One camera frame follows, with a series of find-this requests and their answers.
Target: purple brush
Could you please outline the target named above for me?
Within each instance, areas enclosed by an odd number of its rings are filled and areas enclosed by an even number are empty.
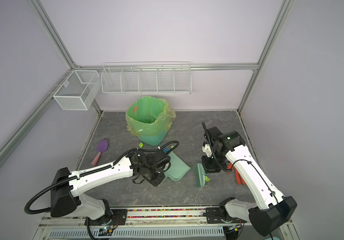
[[[98,160],[100,159],[101,153],[105,152],[108,149],[108,146],[109,146],[108,139],[104,138],[100,141],[100,143],[97,146],[98,154],[95,157],[95,159],[92,161],[92,163],[90,164],[92,167],[96,166]]]

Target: mesh basket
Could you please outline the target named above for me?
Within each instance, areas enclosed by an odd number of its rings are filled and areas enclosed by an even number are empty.
[[[102,92],[130,93],[191,93],[192,77],[189,65],[153,67],[104,67],[101,73]]]
[[[97,71],[73,70],[54,93],[64,110],[88,110],[101,87]]]

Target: pink handle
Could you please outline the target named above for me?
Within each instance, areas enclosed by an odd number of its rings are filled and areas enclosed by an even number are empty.
[[[98,160],[100,159],[100,156],[101,156],[101,152],[99,152],[97,156],[95,157],[95,159],[93,159],[92,163],[90,164],[92,167],[96,166]]]

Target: gray table surface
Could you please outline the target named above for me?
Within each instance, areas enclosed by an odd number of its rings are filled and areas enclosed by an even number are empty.
[[[131,178],[124,178],[102,184],[87,191],[86,194],[96,199],[107,199],[112,207],[218,205],[228,197],[254,202],[248,187],[236,183],[233,171],[230,174],[224,171],[209,174],[209,182],[206,182],[202,188],[196,188],[194,166],[201,162],[201,156],[204,155],[202,145],[205,138],[201,121],[205,121],[207,128],[216,126],[223,133],[236,130],[245,139],[236,112],[176,112],[172,127],[160,145],[172,140],[179,141],[180,145],[174,153],[191,167],[181,180],[173,181],[168,178],[154,187],[147,181],[134,184]],[[116,160],[120,154],[138,147],[140,143],[136,136],[127,131],[125,113],[106,112],[94,133],[80,169],[90,168],[90,163],[98,153],[97,145],[103,138],[109,140],[109,147],[102,153],[98,165]],[[144,148],[157,147],[144,144]]]

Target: trash bin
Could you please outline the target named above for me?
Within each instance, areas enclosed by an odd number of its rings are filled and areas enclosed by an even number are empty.
[[[153,146],[163,141],[175,117],[167,100],[149,96],[137,100],[125,114],[128,131]]]

